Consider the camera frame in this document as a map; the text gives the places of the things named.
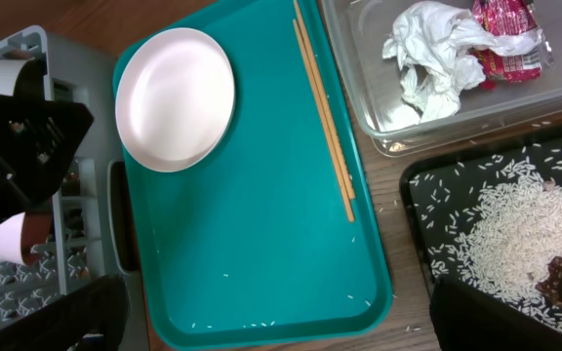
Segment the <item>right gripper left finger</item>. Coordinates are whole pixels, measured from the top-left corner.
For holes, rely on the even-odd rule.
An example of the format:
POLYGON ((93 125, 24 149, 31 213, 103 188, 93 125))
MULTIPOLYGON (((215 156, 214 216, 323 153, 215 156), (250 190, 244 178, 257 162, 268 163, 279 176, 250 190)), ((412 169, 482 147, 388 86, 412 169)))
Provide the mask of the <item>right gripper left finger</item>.
POLYGON ((0 223, 60 189, 93 123, 82 103, 0 95, 0 223))

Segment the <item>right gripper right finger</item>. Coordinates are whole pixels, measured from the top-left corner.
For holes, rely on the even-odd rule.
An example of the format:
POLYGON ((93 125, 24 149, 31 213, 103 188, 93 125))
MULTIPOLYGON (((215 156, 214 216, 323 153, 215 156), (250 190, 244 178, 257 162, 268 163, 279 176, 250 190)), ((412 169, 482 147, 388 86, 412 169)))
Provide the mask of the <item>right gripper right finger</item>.
POLYGON ((436 280, 429 315, 443 351, 562 351, 562 333, 449 277, 436 280))

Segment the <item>pink bowl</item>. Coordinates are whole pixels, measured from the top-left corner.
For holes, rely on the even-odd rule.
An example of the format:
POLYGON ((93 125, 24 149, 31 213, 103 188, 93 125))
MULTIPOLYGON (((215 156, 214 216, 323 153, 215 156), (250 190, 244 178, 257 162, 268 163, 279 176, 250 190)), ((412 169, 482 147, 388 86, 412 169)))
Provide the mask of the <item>pink bowl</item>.
POLYGON ((0 260, 31 265, 39 257, 32 247, 43 244, 53 224, 46 213, 16 214, 0 224, 0 260))

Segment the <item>large white plate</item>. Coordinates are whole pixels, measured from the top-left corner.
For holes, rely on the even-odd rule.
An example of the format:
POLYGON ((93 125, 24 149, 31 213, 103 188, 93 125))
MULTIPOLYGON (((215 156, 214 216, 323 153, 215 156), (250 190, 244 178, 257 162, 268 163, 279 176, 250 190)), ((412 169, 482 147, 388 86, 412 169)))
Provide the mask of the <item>large white plate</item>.
POLYGON ((220 44, 197 29, 169 29, 126 64, 115 97, 118 135, 145 168, 182 171, 220 143, 235 101, 232 67, 220 44))

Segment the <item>wooden chopstick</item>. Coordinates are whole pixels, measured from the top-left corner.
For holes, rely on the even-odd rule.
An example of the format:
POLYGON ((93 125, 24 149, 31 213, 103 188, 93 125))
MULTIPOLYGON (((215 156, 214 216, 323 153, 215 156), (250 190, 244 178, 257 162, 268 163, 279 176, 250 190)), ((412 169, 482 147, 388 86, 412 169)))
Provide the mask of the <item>wooden chopstick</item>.
POLYGON ((354 200, 355 199, 355 192, 353 189, 353 185, 350 179, 350 175, 347 169, 347 165, 343 156, 343 152, 341 149, 341 142, 337 133, 337 129, 335 126, 335 122, 333 120, 333 114, 332 114, 332 110, 331 110, 331 106, 329 103, 329 97, 326 93, 326 90, 324 88, 324 83, 322 80, 322 76, 320 73, 320 69, 318 67, 317 64, 317 60, 316 60, 316 55, 314 53, 312 44, 311 44, 311 40, 309 38, 309 35, 307 33, 306 30, 306 25, 305 25, 305 21, 301 12, 301 7, 299 5, 299 2, 297 0, 293 1, 294 3, 294 8, 295 8, 295 12, 296 12, 296 16, 297 16, 297 21, 301 30, 301 36, 302 36, 302 40, 306 46, 306 50, 307 50, 307 55, 309 58, 309 62, 311 65, 311 70, 312 70, 312 74, 315 78, 315 82, 316 82, 316 87, 318 88, 319 91, 319 95, 320 95, 320 100, 322 103, 322 107, 324 109, 324 114, 325 114, 325 120, 327 122, 327 126, 330 130, 331 136, 332 136, 332 140, 334 143, 334 150, 335 153, 337 154, 338 160, 339 160, 339 164, 340 164, 340 168, 341 168, 341 174, 342 174, 342 178, 343 181, 345 182, 345 186, 346 186, 346 191, 348 193, 349 199, 350 200, 354 200))
POLYGON ((304 65, 306 76, 307 76, 307 79, 308 79, 308 82, 309 82, 309 86, 310 86, 310 89, 312 91, 314 101, 316 103, 318 116, 319 116, 319 119, 320 119, 320 123, 321 123, 321 126, 322 126, 324 136, 325 136, 325 140, 326 140, 327 148, 328 148, 328 151, 329 151, 329 154, 330 154, 330 158, 331 158, 331 161, 332 161, 332 164, 333 164, 333 169, 334 169, 334 172, 335 172, 335 175, 336 175, 336 180, 338 182, 338 187, 340 189, 340 194, 341 194, 341 199, 342 199, 342 204, 343 204, 343 208, 344 208, 344 211, 345 211, 345 215, 346 215, 346 218, 349 222, 354 222, 355 216, 354 216, 354 213, 353 213, 353 209, 351 207, 351 203, 350 203, 348 193, 346 191, 345 182, 343 181, 343 178, 342 178, 339 160, 338 160, 337 154, 335 153, 335 150, 334 150, 334 143, 333 143, 333 140, 332 140, 330 130, 327 126, 327 122, 325 120, 324 109, 322 107, 322 103, 321 103, 321 100, 320 100, 318 88, 316 87, 315 78, 312 74, 311 65, 310 65, 310 62, 309 62, 308 55, 307 55, 306 46, 305 46, 305 44, 302 40, 301 30, 300 30, 298 21, 296 19, 293 19, 293 28, 294 28, 295 35, 296 35, 296 38, 297 38, 297 42, 298 42, 298 45, 299 45, 299 48, 300 48, 300 51, 301 51, 301 58, 302 58, 302 62, 303 62, 303 65, 304 65))

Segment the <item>white tissue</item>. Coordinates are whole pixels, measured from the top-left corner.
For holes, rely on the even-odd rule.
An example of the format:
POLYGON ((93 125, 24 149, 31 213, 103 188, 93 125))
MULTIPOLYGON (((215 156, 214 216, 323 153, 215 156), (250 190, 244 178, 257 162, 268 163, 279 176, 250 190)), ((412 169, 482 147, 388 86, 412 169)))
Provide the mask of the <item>white tissue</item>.
POLYGON ((381 56, 396 59, 402 100, 421 112, 402 127, 455 115, 460 95, 486 77, 470 50, 484 50, 496 40, 469 9, 420 1, 399 15, 381 56))

